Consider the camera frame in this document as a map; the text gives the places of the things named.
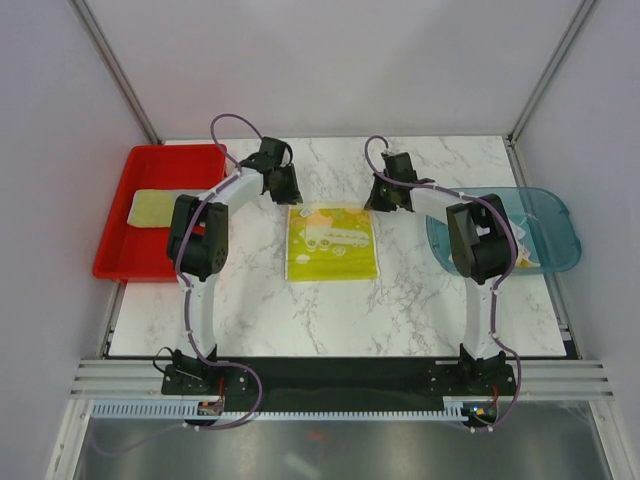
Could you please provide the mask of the yellow patterned towel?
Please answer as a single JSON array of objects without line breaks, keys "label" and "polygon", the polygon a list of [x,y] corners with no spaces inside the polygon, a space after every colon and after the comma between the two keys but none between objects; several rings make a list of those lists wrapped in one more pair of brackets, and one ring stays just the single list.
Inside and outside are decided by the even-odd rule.
[{"label": "yellow patterned towel", "polygon": [[322,204],[289,208],[285,253],[287,280],[360,281],[378,276],[370,211]]}]

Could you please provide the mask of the aluminium frame post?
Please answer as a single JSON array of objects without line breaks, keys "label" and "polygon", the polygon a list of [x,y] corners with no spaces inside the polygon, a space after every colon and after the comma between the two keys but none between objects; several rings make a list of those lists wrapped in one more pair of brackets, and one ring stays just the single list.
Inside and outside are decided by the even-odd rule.
[{"label": "aluminium frame post", "polygon": [[82,27],[94,46],[94,49],[125,101],[130,113],[133,115],[136,124],[142,131],[145,139],[150,144],[161,144],[161,137],[158,135],[145,112],[138,95],[127,78],[126,72],[114,53],[97,17],[89,5],[89,2],[85,0],[70,0],[69,4],[75,15],[78,17]]},{"label": "aluminium frame post", "polygon": [[561,70],[563,64],[577,43],[583,29],[590,20],[600,2],[598,0],[582,0],[573,13],[567,27],[564,29],[560,40],[557,42],[551,57],[547,61],[541,75],[522,108],[517,120],[508,134],[504,136],[505,144],[513,148],[522,136],[539,104],[551,87],[554,79]]}]

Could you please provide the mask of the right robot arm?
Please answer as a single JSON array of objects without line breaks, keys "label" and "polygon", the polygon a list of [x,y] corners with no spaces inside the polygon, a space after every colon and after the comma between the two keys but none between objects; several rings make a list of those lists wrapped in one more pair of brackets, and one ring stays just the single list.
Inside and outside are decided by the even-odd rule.
[{"label": "right robot arm", "polygon": [[501,198],[472,196],[430,179],[420,180],[408,153],[381,154],[384,169],[375,169],[368,210],[404,209],[435,219],[447,227],[455,269],[465,279],[466,325],[460,357],[468,363],[457,370],[458,385],[480,394],[493,383],[486,363],[499,357],[504,345],[497,329],[497,298],[512,272],[517,245]]}]

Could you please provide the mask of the aluminium front rail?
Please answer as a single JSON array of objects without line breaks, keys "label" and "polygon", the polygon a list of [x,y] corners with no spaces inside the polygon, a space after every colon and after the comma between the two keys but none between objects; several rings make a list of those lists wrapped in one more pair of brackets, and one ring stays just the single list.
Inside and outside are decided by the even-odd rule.
[{"label": "aluminium front rail", "polygon": [[[161,373],[149,360],[83,360],[71,396],[83,399],[158,398]],[[586,360],[525,360],[520,395],[526,400],[598,400],[613,395],[604,366]]]}]

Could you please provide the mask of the grey frog towel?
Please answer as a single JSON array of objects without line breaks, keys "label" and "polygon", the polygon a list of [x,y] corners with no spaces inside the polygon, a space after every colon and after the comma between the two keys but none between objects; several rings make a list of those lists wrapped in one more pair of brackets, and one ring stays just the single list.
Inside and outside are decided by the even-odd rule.
[{"label": "grey frog towel", "polygon": [[141,189],[134,193],[127,224],[134,228],[169,228],[177,190]]}]

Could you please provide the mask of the cream towel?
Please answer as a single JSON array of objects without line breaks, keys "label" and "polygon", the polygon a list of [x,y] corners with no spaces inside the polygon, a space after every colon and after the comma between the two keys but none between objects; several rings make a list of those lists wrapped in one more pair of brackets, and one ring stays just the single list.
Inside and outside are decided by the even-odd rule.
[{"label": "cream towel", "polygon": [[539,268],[540,264],[532,259],[531,252],[522,247],[518,250],[515,266],[521,269]]}]

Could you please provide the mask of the right aluminium frame post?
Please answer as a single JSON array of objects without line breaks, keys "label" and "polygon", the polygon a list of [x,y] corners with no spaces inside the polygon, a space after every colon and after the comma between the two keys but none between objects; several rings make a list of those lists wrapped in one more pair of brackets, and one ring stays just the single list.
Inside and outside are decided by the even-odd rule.
[{"label": "right aluminium frame post", "polygon": [[598,0],[582,0],[573,13],[567,27],[564,29],[560,40],[557,42],[551,57],[547,61],[541,75],[522,108],[517,120],[508,134],[504,136],[505,144],[513,148],[522,136],[539,104],[551,87],[554,79],[561,70],[563,64],[577,43],[583,29],[590,20],[600,2]]}]

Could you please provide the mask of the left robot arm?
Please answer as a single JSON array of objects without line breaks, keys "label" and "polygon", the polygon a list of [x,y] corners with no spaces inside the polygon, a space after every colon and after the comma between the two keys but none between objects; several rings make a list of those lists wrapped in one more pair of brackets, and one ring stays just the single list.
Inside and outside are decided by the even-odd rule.
[{"label": "left robot arm", "polygon": [[187,366],[183,379],[197,394],[210,393],[219,380],[213,365],[213,307],[216,282],[230,252],[230,219],[263,194],[277,205],[302,202],[293,149],[272,137],[262,138],[258,150],[221,182],[198,195],[182,194],[174,205],[167,255],[184,292],[181,352],[197,359]]}]

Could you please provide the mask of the blue transparent plastic tub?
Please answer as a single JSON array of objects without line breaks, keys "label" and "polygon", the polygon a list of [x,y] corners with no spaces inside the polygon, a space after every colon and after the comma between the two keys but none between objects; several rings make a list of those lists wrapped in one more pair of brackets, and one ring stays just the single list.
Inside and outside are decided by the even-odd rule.
[{"label": "blue transparent plastic tub", "polygon": [[500,197],[509,221],[525,229],[517,240],[518,250],[527,248],[539,268],[521,269],[515,275],[561,273],[572,269],[581,258],[581,243],[575,233],[570,212],[555,194],[533,187],[465,187],[464,194]]}]

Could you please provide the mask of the left aluminium frame post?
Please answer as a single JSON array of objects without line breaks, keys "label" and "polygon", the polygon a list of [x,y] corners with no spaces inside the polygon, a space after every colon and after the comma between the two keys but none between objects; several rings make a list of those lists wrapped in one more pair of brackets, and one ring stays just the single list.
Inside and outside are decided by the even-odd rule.
[{"label": "left aluminium frame post", "polygon": [[136,124],[142,131],[145,139],[150,144],[161,144],[161,137],[158,135],[145,112],[138,95],[127,78],[126,72],[114,53],[97,17],[89,5],[89,2],[85,0],[70,0],[69,4],[75,15],[78,17],[82,27],[94,46],[94,49],[125,101],[130,113],[133,115]]}]

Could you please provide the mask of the red plastic bin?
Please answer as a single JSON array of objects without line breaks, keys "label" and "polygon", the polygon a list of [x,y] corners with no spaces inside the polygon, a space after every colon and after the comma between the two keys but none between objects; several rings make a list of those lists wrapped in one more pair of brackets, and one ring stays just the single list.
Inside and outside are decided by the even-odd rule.
[{"label": "red plastic bin", "polygon": [[116,282],[176,281],[167,257],[168,228],[127,223],[143,189],[207,190],[225,177],[225,156],[213,144],[142,145],[128,156],[103,230],[93,274]]}]

